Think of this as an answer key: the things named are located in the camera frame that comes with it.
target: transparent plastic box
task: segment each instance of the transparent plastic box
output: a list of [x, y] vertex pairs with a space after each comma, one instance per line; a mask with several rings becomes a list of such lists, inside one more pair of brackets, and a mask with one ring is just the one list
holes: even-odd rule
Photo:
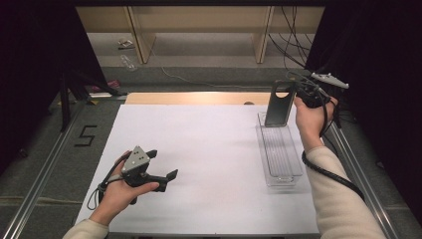
[[289, 125], [266, 127], [258, 113], [257, 137], [268, 186], [294, 186], [304, 174]]

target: metal bracket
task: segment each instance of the metal bracket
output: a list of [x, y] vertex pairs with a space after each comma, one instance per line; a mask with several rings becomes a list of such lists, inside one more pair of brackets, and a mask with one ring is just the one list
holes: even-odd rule
[[[267, 127], [286, 126], [295, 97], [295, 82], [275, 81], [271, 89], [270, 102], [264, 125]], [[277, 93], [288, 93], [280, 98]]]

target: printed number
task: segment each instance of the printed number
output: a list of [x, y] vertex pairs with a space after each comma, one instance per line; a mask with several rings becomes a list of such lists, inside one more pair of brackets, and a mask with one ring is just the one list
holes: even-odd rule
[[96, 125], [85, 125], [84, 128], [82, 129], [82, 132], [80, 134], [80, 138], [89, 138], [90, 142], [86, 143], [86, 144], [75, 144], [75, 147], [82, 147], [82, 146], [91, 146], [91, 143], [93, 142], [95, 136], [94, 135], [84, 135], [85, 133], [85, 129], [87, 129], [88, 127], [97, 127]]

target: hand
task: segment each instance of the hand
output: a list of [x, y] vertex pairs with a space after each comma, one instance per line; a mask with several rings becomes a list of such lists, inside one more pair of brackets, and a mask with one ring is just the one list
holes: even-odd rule
[[[120, 174], [123, 166], [124, 161], [117, 166], [111, 175]], [[158, 182], [149, 182], [138, 187], [131, 187], [124, 180], [109, 183], [102, 202], [93, 212], [90, 219], [108, 226], [118, 213], [124, 210], [135, 197], [152, 191], [158, 186]]]
[[[338, 104], [335, 98], [331, 98], [332, 103], [327, 103], [326, 110], [328, 114], [327, 120], [332, 120], [332, 113], [334, 111], [334, 104]], [[323, 146], [319, 139], [319, 133], [323, 127], [324, 113], [323, 108], [310, 109], [300, 98], [294, 99], [297, 108], [296, 125], [301, 133], [302, 143], [304, 144], [305, 152], [310, 151], [317, 146]]]

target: finger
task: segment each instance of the finger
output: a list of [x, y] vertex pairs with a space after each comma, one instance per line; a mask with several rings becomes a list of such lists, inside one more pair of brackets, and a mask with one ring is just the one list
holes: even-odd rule
[[136, 196], [138, 196], [138, 195], [142, 195], [147, 192], [150, 192], [156, 189], [158, 186], [159, 186], [158, 182], [148, 182], [141, 186], [135, 187], [133, 191], [135, 192]]
[[121, 155], [120, 158], [116, 159], [114, 163], [117, 163], [123, 157], [129, 157], [130, 154], [131, 154], [131, 151], [127, 150], [124, 154]]
[[294, 98], [294, 103], [295, 103], [295, 106], [297, 108], [300, 107], [300, 106], [304, 106], [305, 105], [304, 101], [302, 101], [302, 99], [299, 98], [299, 97], [295, 97]]
[[330, 99], [333, 103], [335, 103], [336, 106], [338, 105], [338, 100], [336, 98], [331, 97]]
[[114, 171], [112, 172], [112, 174], [111, 174], [111, 175], [120, 174], [120, 173], [121, 173], [121, 170], [123, 169], [123, 167], [124, 167], [124, 160], [122, 160], [122, 161], [118, 164], [118, 166], [114, 169]]

